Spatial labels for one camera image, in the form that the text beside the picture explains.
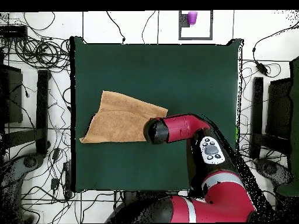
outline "gray button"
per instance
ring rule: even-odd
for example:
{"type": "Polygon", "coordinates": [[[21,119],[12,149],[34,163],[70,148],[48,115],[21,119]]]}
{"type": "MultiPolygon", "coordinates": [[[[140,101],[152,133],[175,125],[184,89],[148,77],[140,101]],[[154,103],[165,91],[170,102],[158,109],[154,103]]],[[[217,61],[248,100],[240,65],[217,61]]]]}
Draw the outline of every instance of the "gray button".
{"type": "Polygon", "coordinates": [[[218,153],[218,148],[215,145],[208,145],[204,148],[204,153],[207,155],[213,155],[218,153]]]}

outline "brown cloth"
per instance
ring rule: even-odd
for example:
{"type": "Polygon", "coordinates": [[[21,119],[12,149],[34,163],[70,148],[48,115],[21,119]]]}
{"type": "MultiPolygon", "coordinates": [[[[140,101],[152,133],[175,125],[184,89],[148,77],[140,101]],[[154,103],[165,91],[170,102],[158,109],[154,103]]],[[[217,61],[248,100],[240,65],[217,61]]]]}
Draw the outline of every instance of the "brown cloth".
{"type": "Polygon", "coordinates": [[[100,109],[80,141],[83,144],[145,141],[145,123],[150,118],[166,117],[167,111],[121,93],[103,91],[100,109]]]}

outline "green tabletop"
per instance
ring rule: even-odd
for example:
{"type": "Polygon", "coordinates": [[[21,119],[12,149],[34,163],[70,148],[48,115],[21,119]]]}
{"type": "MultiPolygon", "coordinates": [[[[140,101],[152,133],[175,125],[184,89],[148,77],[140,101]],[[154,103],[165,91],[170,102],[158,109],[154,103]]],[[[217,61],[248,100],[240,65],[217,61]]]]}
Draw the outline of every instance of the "green tabletop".
{"type": "Polygon", "coordinates": [[[175,114],[204,114],[234,148],[241,40],[228,45],[84,44],[75,50],[75,188],[189,189],[186,142],[82,144],[103,90],[175,114]]]}

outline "purple cup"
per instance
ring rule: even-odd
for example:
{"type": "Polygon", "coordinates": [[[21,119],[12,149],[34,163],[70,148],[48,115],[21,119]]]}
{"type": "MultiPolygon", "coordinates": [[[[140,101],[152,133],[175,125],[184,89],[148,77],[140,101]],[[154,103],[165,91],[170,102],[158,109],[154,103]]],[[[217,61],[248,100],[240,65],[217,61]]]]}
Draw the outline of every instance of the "purple cup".
{"type": "Polygon", "coordinates": [[[190,25],[194,25],[197,19],[197,11],[189,11],[188,12],[188,22],[190,25]]]}

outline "metal frame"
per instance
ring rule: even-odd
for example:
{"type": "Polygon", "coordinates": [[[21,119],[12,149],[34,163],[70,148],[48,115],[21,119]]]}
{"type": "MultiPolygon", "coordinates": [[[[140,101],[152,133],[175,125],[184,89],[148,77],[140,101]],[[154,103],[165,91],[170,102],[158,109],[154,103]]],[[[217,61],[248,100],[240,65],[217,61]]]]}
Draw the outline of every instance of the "metal frame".
{"type": "Polygon", "coordinates": [[[179,10],[179,40],[213,40],[213,10],[210,10],[210,36],[209,37],[182,37],[182,27],[190,27],[188,23],[187,14],[182,14],[179,10]]]}

